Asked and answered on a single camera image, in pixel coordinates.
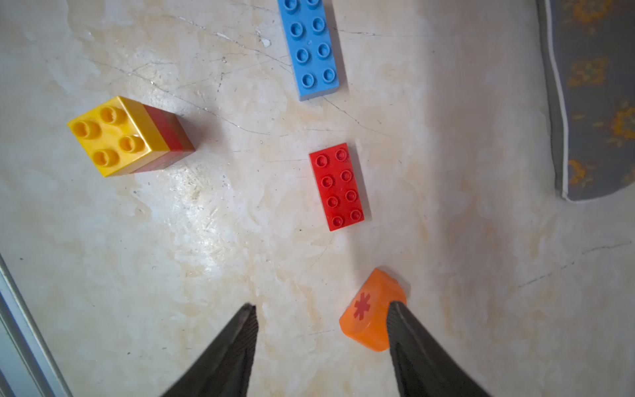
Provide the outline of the small red lego brick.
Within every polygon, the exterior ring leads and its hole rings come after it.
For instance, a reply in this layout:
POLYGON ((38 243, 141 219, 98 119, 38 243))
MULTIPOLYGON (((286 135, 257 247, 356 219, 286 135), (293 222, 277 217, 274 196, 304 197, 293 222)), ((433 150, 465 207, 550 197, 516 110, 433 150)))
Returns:
POLYGON ((144 108, 163 142, 167 145, 168 151, 160 155, 155 152, 152 161, 144 160, 143 166, 135 170, 135 173, 164 170, 195 152, 193 143, 173 112, 167 112, 149 105, 145 105, 144 108))

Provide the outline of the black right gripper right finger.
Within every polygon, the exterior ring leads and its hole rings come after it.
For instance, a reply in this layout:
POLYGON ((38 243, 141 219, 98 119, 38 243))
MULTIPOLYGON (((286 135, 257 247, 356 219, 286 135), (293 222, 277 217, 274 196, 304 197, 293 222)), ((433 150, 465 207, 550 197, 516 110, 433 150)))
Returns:
POLYGON ((386 320, 401 396, 487 396, 412 314, 394 301, 386 320))

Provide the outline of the yellow lego brick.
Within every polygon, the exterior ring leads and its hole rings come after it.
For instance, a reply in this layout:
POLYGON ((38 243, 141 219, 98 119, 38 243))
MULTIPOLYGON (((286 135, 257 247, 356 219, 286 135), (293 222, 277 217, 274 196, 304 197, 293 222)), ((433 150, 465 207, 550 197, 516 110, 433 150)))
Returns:
POLYGON ((68 127, 103 177, 132 174, 170 152, 144 104, 121 96, 68 127))

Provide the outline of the orange translucent lego piece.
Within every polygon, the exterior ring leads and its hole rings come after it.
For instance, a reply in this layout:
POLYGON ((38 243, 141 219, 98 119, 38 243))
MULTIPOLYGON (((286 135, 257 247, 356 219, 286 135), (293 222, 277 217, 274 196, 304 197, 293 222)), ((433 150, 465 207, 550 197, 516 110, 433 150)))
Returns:
POLYGON ((374 269, 340 317, 342 332, 374 352, 388 350, 386 320, 394 301, 406 304, 405 291, 388 273, 374 269))

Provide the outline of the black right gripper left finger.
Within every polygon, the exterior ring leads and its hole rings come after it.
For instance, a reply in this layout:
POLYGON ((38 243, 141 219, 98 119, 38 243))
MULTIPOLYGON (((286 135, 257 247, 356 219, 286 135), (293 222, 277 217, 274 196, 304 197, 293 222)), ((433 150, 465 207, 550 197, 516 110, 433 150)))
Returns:
POLYGON ((258 331, 256 306, 246 303, 164 395, 247 395, 258 331))

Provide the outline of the blue lego brick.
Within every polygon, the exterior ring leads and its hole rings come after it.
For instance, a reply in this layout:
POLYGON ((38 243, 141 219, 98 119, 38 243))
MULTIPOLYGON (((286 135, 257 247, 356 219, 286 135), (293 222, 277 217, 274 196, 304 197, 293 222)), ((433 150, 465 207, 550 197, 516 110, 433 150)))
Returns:
POLYGON ((337 91, 339 73, 323 1, 279 0, 278 6, 299 99, 337 91))

